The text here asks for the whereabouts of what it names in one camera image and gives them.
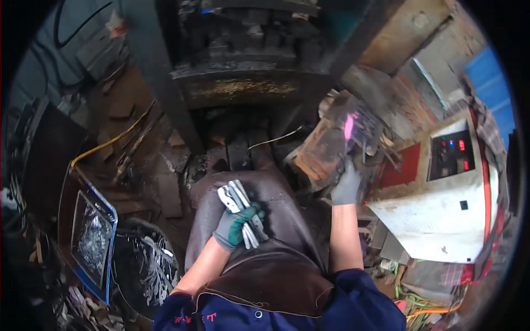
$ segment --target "blue wall panel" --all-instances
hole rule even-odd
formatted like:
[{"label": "blue wall panel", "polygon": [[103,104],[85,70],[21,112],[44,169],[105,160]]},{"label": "blue wall panel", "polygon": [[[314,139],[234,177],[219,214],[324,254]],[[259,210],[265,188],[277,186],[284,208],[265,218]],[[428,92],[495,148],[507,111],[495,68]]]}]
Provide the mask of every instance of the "blue wall panel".
[{"label": "blue wall panel", "polygon": [[508,149],[508,135],[515,129],[510,92],[491,47],[486,48],[465,67],[476,95],[490,109]]}]

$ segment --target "control panel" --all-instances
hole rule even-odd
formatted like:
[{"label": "control panel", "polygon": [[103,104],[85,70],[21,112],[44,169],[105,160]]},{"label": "control panel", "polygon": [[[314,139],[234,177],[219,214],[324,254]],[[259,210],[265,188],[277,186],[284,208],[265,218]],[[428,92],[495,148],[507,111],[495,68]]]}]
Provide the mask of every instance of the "control panel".
[{"label": "control panel", "polygon": [[431,139],[431,158],[427,181],[475,169],[468,130]]}]

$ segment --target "navy blue shirt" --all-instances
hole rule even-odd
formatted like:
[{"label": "navy blue shirt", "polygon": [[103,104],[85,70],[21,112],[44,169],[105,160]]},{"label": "navy blue shirt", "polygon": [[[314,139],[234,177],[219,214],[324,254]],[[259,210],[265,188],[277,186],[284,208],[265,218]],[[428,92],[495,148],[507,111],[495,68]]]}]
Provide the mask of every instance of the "navy blue shirt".
[{"label": "navy blue shirt", "polygon": [[153,330],[386,330],[405,331],[405,315],[375,287],[370,276],[357,269],[338,272],[334,289],[322,311],[322,318],[268,312],[238,305],[220,296],[204,293],[206,300],[197,315],[195,302],[187,294],[175,293],[165,301]]}]

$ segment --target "yellow cable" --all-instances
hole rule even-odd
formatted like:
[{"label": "yellow cable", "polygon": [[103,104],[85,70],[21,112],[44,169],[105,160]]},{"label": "yellow cable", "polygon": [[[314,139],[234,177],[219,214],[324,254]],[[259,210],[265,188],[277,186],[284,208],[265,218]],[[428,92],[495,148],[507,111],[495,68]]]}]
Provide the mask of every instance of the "yellow cable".
[{"label": "yellow cable", "polygon": [[102,148],[105,148],[105,147],[107,147],[107,146],[113,144],[114,142],[120,140],[120,139],[123,138],[126,134],[128,134],[129,132],[131,132],[132,129],[134,129],[134,127],[135,127],[135,126],[136,126],[136,125],[142,120],[142,118],[144,118],[147,114],[149,114],[149,111],[153,108],[154,105],[155,105],[155,101],[153,101],[153,102],[151,103],[151,105],[150,105],[150,106],[147,108],[147,110],[142,114],[142,116],[140,116],[140,118],[139,118],[136,122],[134,122],[133,125],[131,125],[129,129],[127,129],[126,131],[122,132],[119,136],[115,137],[114,139],[111,139],[111,140],[107,141],[107,142],[104,143],[104,144],[101,144],[101,145],[99,145],[99,146],[97,146],[97,147],[94,147],[94,148],[92,148],[91,150],[86,151],[86,152],[82,153],[81,155],[79,155],[78,157],[76,157],[75,159],[73,159],[72,162],[70,162],[70,169],[72,169],[72,168],[75,166],[75,164],[76,164],[80,159],[82,159],[82,158],[84,158],[84,157],[86,157],[86,156],[88,156],[88,155],[94,153],[95,151],[98,151],[98,150],[100,150],[100,149],[102,149]]}]

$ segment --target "work glove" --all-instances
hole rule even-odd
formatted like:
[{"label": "work glove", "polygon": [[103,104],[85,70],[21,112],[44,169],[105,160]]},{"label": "work glove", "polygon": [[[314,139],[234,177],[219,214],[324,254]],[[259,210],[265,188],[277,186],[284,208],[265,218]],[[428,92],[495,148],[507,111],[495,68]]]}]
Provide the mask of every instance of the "work glove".
[{"label": "work glove", "polygon": [[333,205],[357,203],[357,191],[361,184],[361,176],[355,170],[349,156],[346,156],[342,163],[343,172],[340,175],[339,183],[331,190]]},{"label": "work glove", "polygon": [[256,202],[252,202],[250,207],[237,213],[231,213],[226,210],[223,216],[221,216],[219,225],[212,233],[212,236],[222,248],[233,252],[235,251],[235,247],[243,241],[243,234],[241,232],[243,224],[250,221],[256,214],[263,222],[265,213]]}]

